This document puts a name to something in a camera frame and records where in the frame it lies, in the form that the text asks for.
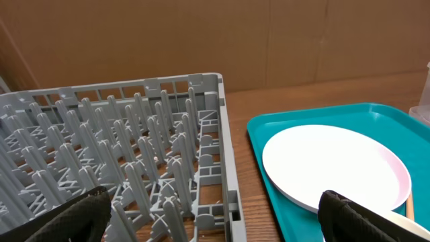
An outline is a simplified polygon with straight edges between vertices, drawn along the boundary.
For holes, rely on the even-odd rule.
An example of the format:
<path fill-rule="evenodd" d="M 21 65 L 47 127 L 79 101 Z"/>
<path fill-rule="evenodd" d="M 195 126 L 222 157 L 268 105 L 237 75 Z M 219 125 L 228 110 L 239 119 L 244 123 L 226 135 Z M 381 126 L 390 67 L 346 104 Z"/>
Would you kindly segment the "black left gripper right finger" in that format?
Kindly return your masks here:
<path fill-rule="evenodd" d="M 429 242 L 373 211 L 332 191 L 322 193 L 318 221 L 326 242 Z"/>

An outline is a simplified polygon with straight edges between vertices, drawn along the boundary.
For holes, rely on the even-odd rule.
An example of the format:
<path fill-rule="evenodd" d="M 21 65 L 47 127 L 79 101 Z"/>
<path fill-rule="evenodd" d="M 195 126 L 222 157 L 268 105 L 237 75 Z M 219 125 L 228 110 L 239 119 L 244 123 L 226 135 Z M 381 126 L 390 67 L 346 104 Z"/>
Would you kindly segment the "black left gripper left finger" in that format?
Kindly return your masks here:
<path fill-rule="evenodd" d="M 101 241 L 111 217 L 108 189 L 97 186 L 42 216 L 1 234 L 1 241 Z"/>

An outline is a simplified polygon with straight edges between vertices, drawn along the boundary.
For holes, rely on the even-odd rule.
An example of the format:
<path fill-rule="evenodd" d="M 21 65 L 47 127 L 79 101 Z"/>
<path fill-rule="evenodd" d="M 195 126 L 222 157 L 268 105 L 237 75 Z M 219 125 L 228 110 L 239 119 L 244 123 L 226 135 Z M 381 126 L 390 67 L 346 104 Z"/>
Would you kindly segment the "white paper cup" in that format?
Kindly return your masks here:
<path fill-rule="evenodd" d="M 393 211 L 387 212 L 385 218 L 407 231 L 429 240 L 429 231 L 411 219 Z"/>

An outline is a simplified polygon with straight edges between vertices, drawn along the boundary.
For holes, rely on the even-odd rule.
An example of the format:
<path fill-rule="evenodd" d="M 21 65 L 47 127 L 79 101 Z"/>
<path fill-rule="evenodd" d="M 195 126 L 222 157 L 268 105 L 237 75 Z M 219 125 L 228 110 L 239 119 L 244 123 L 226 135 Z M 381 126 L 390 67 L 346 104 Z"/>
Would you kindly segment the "white pink round plate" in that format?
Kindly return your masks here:
<path fill-rule="evenodd" d="M 262 152 L 272 184 L 293 203 L 316 212 L 332 190 L 372 210 L 394 210 L 411 193 L 411 175 L 389 148 L 361 133 L 309 124 L 273 135 Z"/>

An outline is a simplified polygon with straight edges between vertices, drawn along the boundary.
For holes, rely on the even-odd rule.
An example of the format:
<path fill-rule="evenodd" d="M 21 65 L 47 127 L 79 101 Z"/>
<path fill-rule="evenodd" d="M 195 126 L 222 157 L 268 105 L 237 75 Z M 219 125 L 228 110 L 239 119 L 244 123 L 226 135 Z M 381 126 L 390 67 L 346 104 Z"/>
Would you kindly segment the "wooden chopstick left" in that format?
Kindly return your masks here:
<path fill-rule="evenodd" d="M 406 217 L 412 221 L 415 220 L 413 193 L 411 192 L 406 199 Z"/>

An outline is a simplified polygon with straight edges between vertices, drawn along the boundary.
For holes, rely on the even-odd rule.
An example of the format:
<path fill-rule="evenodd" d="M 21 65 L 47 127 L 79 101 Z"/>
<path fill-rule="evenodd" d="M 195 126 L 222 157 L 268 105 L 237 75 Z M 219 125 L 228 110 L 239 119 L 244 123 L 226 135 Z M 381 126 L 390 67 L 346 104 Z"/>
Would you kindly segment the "grey plastic dish rack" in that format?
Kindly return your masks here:
<path fill-rule="evenodd" d="M 247 238 L 224 82 L 198 73 L 1 96 L 1 234 L 96 188 L 101 241 Z"/>

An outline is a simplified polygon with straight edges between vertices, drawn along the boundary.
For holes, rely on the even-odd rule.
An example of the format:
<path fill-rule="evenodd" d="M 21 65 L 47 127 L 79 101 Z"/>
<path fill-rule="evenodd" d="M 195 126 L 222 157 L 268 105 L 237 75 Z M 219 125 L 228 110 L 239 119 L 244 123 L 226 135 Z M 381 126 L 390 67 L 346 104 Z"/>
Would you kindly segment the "teal plastic tray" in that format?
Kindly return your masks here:
<path fill-rule="evenodd" d="M 352 130 L 393 151 L 411 175 L 415 222 L 429 227 L 429 127 L 391 106 L 349 104 L 263 114 L 252 118 L 247 125 L 264 186 L 286 241 L 322 241 L 317 211 L 311 212 L 293 203 L 277 190 L 264 170 L 262 152 L 266 142 L 278 132 L 309 124 Z"/>

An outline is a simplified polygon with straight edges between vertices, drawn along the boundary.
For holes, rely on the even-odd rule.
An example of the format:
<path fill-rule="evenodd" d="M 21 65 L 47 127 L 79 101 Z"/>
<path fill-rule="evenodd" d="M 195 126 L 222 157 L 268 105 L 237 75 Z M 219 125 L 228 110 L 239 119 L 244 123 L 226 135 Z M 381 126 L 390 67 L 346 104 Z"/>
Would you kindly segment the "clear plastic bin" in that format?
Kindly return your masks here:
<path fill-rule="evenodd" d="M 428 70 L 419 105 L 411 107 L 408 114 L 427 126 L 430 125 L 430 70 Z"/>

